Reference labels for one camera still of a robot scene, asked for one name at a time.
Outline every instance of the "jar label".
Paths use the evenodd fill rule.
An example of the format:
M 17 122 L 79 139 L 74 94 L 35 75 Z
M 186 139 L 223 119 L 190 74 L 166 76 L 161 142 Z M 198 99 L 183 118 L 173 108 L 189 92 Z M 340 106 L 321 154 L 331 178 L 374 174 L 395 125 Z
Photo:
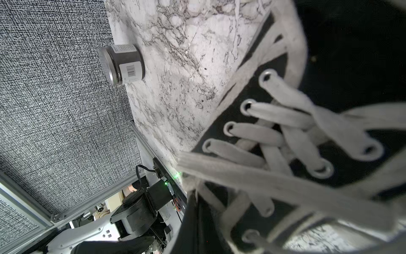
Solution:
M 114 53 L 127 53 L 137 51 L 137 48 L 132 44 L 110 45 Z
M 123 84 L 141 80 L 143 78 L 143 68 L 141 62 L 123 63 L 119 65 Z

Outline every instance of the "metal lid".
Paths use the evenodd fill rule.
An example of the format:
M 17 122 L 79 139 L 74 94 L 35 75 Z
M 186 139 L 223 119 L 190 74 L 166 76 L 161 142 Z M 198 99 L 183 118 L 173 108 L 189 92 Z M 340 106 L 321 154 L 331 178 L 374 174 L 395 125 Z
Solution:
M 117 79 L 116 69 L 114 68 L 111 56 L 105 47 L 99 48 L 99 60 L 107 81 L 110 85 L 117 85 L 119 81 Z

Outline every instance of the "jar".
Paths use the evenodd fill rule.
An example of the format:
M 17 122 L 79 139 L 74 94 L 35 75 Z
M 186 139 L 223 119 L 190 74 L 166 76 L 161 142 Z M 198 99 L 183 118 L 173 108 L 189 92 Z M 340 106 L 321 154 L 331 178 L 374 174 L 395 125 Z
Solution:
M 99 59 L 107 81 L 113 86 L 138 81 L 145 76 L 143 57 L 134 44 L 100 47 Z

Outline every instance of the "sneaker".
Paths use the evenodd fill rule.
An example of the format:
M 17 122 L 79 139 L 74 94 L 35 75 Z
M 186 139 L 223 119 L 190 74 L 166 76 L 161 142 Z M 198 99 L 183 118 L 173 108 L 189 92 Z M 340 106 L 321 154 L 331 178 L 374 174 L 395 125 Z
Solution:
M 291 253 L 282 247 L 292 236 L 321 224 L 344 221 L 359 235 L 395 227 L 406 190 L 404 31 L 404 10 L 389 2 L 271 2 L 178 163 L 220 243 Z M 405 238 L 376 240 L 371 253 L 400 253 Z

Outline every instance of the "marble surface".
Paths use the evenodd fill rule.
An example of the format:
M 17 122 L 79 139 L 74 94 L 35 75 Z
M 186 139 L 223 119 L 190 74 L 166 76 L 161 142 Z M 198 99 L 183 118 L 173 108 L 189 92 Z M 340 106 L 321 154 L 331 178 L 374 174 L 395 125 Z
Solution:
M 197 142 L 270 5 L 238 2 L 105 2 L 114 43 L 135 43 L 143 54 L 145 78 L 126 86 L 132 114 L 172 174 L 177 153 Z

